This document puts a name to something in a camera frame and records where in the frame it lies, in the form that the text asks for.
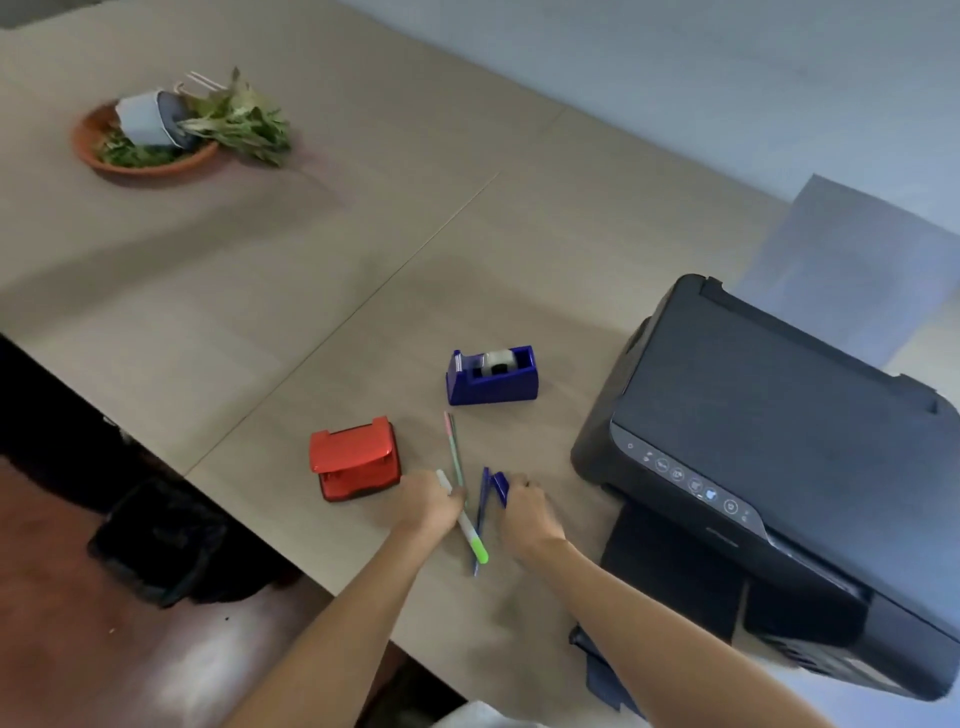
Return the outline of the person's left hand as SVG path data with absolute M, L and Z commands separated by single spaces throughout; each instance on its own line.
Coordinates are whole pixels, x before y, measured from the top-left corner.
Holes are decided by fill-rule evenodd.
M 436 548 L 451 530 L 437 527 L 437 502 L 442 489 L 434 470 L 421 469 L 402 475 L 394 498 L 391 532 L 412 538 L 430 549 Z

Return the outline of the person's right hand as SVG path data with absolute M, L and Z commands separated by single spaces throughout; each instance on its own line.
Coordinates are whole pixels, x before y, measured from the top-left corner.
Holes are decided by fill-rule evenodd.
M 568 543 L 546 491 L 525 473 L 509 474 L 509 491 L 500 518 L 500 540 L 524 567 L 533 566 L 550 549 Z

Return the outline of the white highlighter with green cap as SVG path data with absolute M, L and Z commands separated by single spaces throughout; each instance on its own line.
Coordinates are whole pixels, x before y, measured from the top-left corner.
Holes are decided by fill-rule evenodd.
M 438 479 L 440 486 L 447 492 L 450 496 L 463 495 L 464 497 L 469 492 L 459 480 L 458 476 L 454 477 L 454 480 L 457 481 L 456 484 L 453 484 L 450 481 L 449 476 L 442 468 L 437 468 L 435 470 L 435 475 Z M 462 534 L 463 539 L 468 544 L 468 547 L 472 553 L 475 566 L 477 568 L 484 566 L 489 563 L 489 553 L 487 552 L 486 545 L 484 544 L 481 536 L 476 530 L 473 521 L 471 520 L 467 510 L 466 505 L 462 504 L 462 507 L 457 515 L 457 528 Z

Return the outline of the person's right forearm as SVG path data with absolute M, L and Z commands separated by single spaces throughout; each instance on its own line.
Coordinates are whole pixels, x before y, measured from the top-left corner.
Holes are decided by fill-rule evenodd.
M 568 540 L 524 542 L 517 555 L 582 626 L 653 728 L 835 728 L 753 661 Z

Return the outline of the person's left forearm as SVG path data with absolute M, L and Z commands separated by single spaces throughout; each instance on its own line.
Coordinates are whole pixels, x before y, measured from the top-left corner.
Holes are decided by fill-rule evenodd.
M 354 728 L 407 597 L 455 521 L 403 518 L 222 728 Z

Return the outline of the green pencil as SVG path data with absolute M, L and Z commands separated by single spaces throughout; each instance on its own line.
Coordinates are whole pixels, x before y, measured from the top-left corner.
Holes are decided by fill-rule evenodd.
M 461 454 L 458 444 L 457 431 L 454 423 L 453 415 L 450 411 L 443 412 L 444 427 L 446 431 L 447 441 L 449 445 L 451 462 L 454 472 L 454 477 L 457 485 L 460 488 L 466 489 L 466 483 L 463 473 L 463 467 L 461 462 Z

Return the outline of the red hole punch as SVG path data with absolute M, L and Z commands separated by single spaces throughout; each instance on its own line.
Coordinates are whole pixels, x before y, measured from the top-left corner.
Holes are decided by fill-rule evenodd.
M 319 491 L 330 504 L 387 491 L 402 479 L 397 438 L 387 417 L 344 430 L 313 432 L 308 457 Z

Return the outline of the blue tape dispenser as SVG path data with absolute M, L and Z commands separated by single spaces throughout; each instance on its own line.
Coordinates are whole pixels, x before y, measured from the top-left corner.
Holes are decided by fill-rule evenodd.
M 455 349 L 445 376 L 447 402 L 451 407 L 531 402 L 538 398 L 540 378 L 533 346 L 510 347 L 518 368 L 506 374 L 483 377 L 480 354 Z

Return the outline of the black printer output tray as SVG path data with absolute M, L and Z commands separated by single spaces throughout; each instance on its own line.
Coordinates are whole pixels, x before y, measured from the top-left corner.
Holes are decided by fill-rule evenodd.
M 730 646 L 745 571 L 678 525 L 624 502 L 600 568 Z

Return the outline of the person's white clothing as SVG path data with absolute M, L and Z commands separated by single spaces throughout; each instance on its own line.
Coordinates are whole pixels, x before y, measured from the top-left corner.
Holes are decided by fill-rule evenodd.
M 431 728 L 549 728 L 530 720 L 503 714 L 482 701 L 463 704 L 434 723 Z

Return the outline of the black printer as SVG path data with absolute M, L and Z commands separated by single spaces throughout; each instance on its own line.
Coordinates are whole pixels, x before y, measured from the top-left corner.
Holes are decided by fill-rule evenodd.
M 960 677 L 960 413 L 929 386 L 686 274 L 571 463 L 737 564 L 737 626 L 789 664 L 923 701 Z

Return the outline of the black waste bin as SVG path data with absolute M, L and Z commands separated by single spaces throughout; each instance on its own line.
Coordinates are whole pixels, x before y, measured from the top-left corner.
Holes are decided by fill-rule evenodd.
M 219 510 L 153 477 L 117 502 L 86 549 L 140 601 L 167 609 L 192 595 L 229 532 Z

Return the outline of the green leafy plant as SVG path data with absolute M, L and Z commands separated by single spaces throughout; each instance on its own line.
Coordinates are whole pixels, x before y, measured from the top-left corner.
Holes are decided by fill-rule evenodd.
M 259 93 L 234 66 L 227 90 L 181 95 L 194 118 L 180 125 L 200 140 L 213 140 L 235 153 L 273 167 L 293 151 L 291 127 L 281 108 Z

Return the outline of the terracotta dish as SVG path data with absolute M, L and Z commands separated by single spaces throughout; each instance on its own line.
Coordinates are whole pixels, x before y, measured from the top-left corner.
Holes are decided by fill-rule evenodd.
M 116 176 L 169 177 L 193 172 L 220 155 L 220 145 L 213 140 L 201 140 L 193 151 L 135 144 L 120 129 L 117 103 L 116 99 L 100 103 L 71 129 L 75 157 L 92 170 Z

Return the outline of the white plant pot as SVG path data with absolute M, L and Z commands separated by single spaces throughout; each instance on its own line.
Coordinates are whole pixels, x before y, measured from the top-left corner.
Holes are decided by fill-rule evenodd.
M 201 145 L 201 140 L 181 125 L 195 115 L 180 94 L 157 89 L 128 96 L 119 100 L 114 110 L 121 132 L 133 144 L 179 151 L 193 151 Z

